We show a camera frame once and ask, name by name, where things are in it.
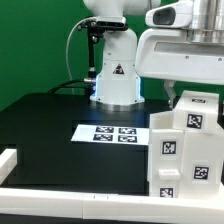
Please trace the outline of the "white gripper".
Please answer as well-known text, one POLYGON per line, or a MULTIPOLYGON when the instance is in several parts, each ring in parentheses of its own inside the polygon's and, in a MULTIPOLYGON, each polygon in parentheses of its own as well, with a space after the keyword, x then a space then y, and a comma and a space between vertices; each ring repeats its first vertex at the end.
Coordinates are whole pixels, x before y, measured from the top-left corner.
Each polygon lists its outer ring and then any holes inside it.
POLYGON ((135 68, 141 77, 164 79, 169 108, 175 81, 224 85, 224 46, 187 41, 178 29, 147 29, 138 42, 135 68))

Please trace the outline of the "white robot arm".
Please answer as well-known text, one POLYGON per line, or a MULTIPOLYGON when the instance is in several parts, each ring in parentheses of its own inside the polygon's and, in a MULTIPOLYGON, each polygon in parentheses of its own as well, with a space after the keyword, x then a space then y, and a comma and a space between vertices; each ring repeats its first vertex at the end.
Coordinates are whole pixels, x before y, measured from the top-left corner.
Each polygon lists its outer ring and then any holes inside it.
POLYGON ((129 110, 144 102, 140 79, 224 85, 224 0, 83 0, 103 33, 92 104, 129 110))

